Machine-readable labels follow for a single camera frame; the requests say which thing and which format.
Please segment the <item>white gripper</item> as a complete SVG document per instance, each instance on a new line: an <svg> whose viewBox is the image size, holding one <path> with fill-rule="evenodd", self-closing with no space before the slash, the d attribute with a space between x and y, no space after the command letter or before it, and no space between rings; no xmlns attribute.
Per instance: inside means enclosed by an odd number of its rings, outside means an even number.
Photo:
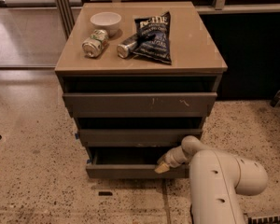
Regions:
<svg viewBox="0 0 280 224"><path fill-rule="evenodd" d="M166 173L170 170L170 167L176 168L187 160L188 158L185 155L182 147L174 147L157 160L158 165L155 168L155 172L157 174Z"/></svg>

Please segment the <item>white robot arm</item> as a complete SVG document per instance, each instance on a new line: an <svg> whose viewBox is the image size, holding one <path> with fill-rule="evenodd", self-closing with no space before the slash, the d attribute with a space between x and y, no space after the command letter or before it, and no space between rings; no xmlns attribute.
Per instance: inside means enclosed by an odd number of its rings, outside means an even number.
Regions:
<svg viewBox="0 0 280 224"><path fill-rule="evenodd" d="M189 135L159 158L155 172L162 174L185 162L189 164L193 224L245 224L237 196L262 193L268 184L265 168Z"/></svg>

